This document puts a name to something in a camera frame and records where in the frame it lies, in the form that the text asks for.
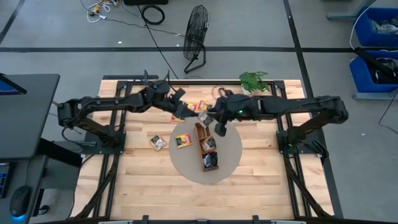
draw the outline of round gray mat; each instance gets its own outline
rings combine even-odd
[[[218,170],[203,172],[199,154],[199,142],[195,133],[197,118],[187,118],[184,123],[178,124],[169,140],[169,153],[174,167],[188,180],[200,184],[213,184],[229,177],[238,166],[242,155],[241,137],[236,128],[228,123],[225,137],[214,132],[216,121],[209,126],[210,134],[214,137],[218,153]],[[177,149],[175,137],[189,133],[193,144]]]

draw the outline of computer mouse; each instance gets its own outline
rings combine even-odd
[[[15,190],[10,201],[10,212],[13,217],[25,215],[29,206],[30,192],[29,186],[22,186]]]

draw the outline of wooden box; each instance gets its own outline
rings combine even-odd
[[[196,123],[195,124],[195,132],[197,134],[197,139],[198,139],[198,143],[199,143],[199,156],[200,156],[200,160],[201,160],[201,166],[204,172],[206,171],[211,171],[211,170],[217,170],[218,169],[218,165],[215,165],[213,167],[205,167],[204,163],[203,163],[203,158],[209,154],[209,153],[217,153],[216,147],[214,147],[213,149],[210,149],[209,151],[206,151],[202,144],[203,142],[208,139],[209,137],[211,137],[210,135],[210,130],[209,127],[204,128],[200,123]]]

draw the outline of computer monitor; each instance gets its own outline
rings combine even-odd
[[[5,74],[0,73],[0,95],[20,95],[26,93],[27,91],[24,88],[6,78]]]

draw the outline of fan stand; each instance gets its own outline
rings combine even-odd
[[[191,68],[191,69],[188,70],[189,66],[191,66],[191,64],[192,64],[195,60],[198,60],[199,58],[196,57],[196,58],[192,59],[191,62],[190,62],[190,63],[185,67],[185,69],[184,69],[185,74],[188,74],[188,72],[191,72],[191,71],[193,71],[193,70],[195,70],[195,69],[197,69],[197,68],[200,68],[200,67],[202,67],[202,66],[204,66],[204,65],[206,64],[206,47],[202,44],[202,45],[201,45],[201,48],[203,49],[203,63],[202,63],[201,65],[198,65],[198,66],[196,66],[196,67]]]

